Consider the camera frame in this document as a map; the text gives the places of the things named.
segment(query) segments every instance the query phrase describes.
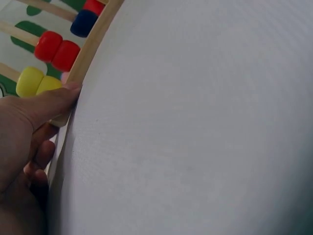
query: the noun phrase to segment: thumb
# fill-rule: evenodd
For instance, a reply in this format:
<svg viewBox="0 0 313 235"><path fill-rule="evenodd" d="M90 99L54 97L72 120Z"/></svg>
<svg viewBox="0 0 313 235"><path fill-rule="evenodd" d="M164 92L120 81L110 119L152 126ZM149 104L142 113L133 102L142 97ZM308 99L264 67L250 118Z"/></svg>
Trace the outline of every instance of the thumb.
<svg viewBox="0 0 313 235"><path fill-rule="evenodd" d="M47 121L71 109L79 96L80 90L80 84L68 83L63 88L22 99L20 108L35 131Z"/></svg>

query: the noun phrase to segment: abacus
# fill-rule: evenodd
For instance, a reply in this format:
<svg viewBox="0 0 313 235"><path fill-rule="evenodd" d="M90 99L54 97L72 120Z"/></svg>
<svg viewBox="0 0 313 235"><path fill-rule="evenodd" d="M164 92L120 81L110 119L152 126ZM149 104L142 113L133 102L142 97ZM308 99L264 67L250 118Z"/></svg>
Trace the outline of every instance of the abacus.
<svg viewBox="0 0 313 235"><path fill-rule="evenodd" d="M86 37L79 48L74 42L63 40L57 32L46 31L37 37L6 22L0 21L0 31L35 47L34 56L59 71L69 72L67 82L82 83L93 57L112 20L124 0L86 0L83 9L75 14L43 0L16 0L72 22L70 31L78 37ZM19 72L0 63L0 73L16 82L20 97L31 97L44 91L60 88L59 79L46 76L34 67ZM67 124L70 112L51 121L57 127Z"/></svg>

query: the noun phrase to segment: curved wooden frame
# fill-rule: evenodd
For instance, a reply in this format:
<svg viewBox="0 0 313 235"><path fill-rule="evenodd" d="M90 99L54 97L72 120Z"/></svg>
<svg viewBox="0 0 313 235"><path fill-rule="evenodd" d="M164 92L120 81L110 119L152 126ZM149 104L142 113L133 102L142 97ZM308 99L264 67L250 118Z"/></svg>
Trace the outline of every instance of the curved wooden frame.
<svg viewBox="0 0 313 235"><path fill-rule="evenodd" d="M103 37L108 31L110 24L112 23L123 2L124 0L109 0L108 4L104 8L103 12L89 33L89 36L87 37L81 51L79 52L76 61L71 71L69 72L67 82L83 83L94 55L96 54ZM67 114L56 117L50 123L57 127L63 127L67 124L70 114L71 111Z"/></svg>

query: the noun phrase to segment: blue bead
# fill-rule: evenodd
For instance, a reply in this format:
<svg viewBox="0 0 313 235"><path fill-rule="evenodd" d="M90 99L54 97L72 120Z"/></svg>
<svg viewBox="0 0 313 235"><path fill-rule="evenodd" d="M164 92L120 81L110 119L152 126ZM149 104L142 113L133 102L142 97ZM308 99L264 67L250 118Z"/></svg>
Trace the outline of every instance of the blue bead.
<svg viewBox="0 0 313 235"><path fill-rule="evenodd" d="M70 31L78 37L85 38L89 35L97 19L98 16L92 11L81 10L76 16Z"/></svg>

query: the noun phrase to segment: white board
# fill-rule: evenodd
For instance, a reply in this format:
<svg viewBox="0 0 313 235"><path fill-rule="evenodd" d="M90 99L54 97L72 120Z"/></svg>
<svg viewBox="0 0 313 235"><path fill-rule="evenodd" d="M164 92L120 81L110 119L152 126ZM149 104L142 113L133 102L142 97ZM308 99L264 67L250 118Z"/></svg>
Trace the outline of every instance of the white board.
<svg viewBox="0 0 313 235"><path fill-rule="evenodd" d="M313 196L312 12L126 0L59 157L51 234L291 234Z"/></svg>

